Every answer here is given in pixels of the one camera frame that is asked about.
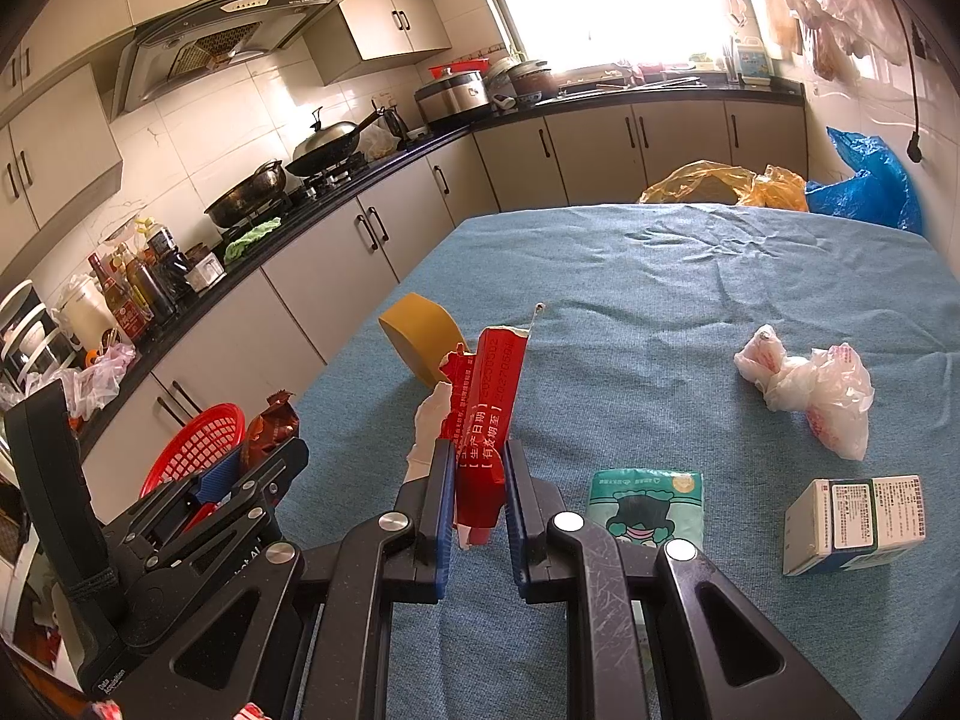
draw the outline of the brown snack bag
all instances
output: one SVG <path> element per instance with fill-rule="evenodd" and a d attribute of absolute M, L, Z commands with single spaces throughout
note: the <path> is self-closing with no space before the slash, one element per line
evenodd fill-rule
<path fill-rule="evenodd" d="M 290 405 L 291 392 L 282 389 L 267 398 L 266 410 L 256 415 L 240 446 L 240 473 L 255 469 L 285 440 L 299 437 L 299 417 Z"/>

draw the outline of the frying pan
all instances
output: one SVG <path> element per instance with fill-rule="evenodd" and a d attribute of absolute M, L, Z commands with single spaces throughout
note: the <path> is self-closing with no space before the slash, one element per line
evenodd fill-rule
<path fill-rule="evenodd" d="M 219 228 L 227 230 L 239 224 L 260 206 L 280 196 L 287 185 L 287 175 L 280 160 L 265 162 L 256 172 L 223 194 L 203 213 Z"/>
<path fill-rule="evenodd" d="M 360 143 L 360 133 L 383 116 L 384 108 L 376 108 L 363 122 L 337 122 L 330 127 L 320 125 L 320 108 L 314 111 L 317 119 L 314 133 L 294 149 L 294 161 L 287 165 L 293 175 L 306 178 L 343 162 Z"/>

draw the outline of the blue plastic bag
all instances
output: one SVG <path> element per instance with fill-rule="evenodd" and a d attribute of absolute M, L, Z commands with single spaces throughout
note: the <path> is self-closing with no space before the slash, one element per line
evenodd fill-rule
<path fill-rule="evenodd" d="M 806 185 L 811 213 L 855 218 L 923 234 L 923 216 L 913 181 L 901 161 L 877 135 L 827 127 L 833 145 L 856 175 L 838 184 Z"/>

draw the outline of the green package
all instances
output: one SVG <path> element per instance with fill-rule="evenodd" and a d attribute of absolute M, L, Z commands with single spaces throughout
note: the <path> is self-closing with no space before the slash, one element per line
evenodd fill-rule
<path fill-rule="evenodd" d="M 659 547 L 671 538 L 704 544 L 704 486 L 699 473 L 653 469 L 597 471 L 587 517 L 613 536 Z"/>

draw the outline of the white box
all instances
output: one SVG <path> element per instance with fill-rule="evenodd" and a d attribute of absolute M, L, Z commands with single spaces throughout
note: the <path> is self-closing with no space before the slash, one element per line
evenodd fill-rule
<path fill-rule="evenodd" d="M 925 536 L 919 476 L 814 479 L 786 511 L 784 575 L 884 565 Z"/>

